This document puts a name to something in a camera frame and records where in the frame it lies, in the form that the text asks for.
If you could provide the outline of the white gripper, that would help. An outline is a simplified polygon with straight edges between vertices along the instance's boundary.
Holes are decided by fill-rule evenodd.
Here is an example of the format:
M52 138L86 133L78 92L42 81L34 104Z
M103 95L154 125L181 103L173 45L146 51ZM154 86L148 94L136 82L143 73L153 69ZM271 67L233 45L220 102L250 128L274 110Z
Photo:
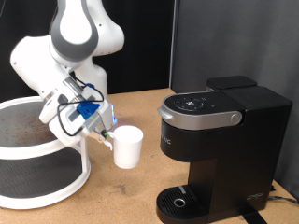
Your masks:
M49 128L58 140L67 147L74 146L88 135L98 143L104 143L106 138L100 133L107 132L111 128L111 114L101 115L101 120L97 125L100 133L91 132L86 126L86 119L82 117L77 109L74 106L67 106L50 121Z

